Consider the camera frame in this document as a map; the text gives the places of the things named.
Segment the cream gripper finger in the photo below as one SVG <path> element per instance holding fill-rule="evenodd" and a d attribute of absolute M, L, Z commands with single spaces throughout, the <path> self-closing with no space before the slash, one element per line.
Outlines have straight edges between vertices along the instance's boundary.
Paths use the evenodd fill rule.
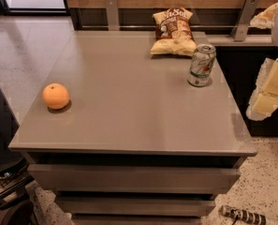
<path fill-rule="evenodd" d="M 256 78 L 253 91 L 246 110 L 250 120 L 262 121 L 278 109 L 278 58 L 266 58 Z"/>
<path fill-rule="evenodd" d="M 264 11 L 257 14 L 250 21 L 250 26 L 259 29 L 271 29 L 271 23 L 277 8 L 278 8 L 278 3 L 269 6 Z"/>

